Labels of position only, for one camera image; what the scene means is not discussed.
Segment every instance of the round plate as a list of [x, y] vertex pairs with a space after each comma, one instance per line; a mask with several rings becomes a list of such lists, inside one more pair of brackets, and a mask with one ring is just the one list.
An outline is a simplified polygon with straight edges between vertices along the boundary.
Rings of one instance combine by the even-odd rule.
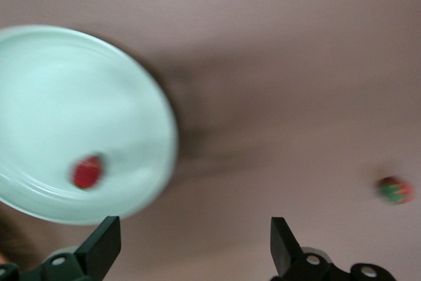
[[[128, 216], [165, 187], [177, 133], [164, 93], [121, 50], [54, 26], [0, 30], [0, 199], [35, 217], [94, 224]], [[90, 189], [75, 165], [101, 155]]]

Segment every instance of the strawberry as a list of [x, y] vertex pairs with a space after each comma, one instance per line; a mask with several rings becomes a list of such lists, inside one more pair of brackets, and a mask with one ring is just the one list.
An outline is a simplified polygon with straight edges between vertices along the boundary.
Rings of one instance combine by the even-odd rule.
[[74, 168], [73, 183], [82, 189], [94, 186], [103, 174], [103, 163], [99, 156], [82, 159]]

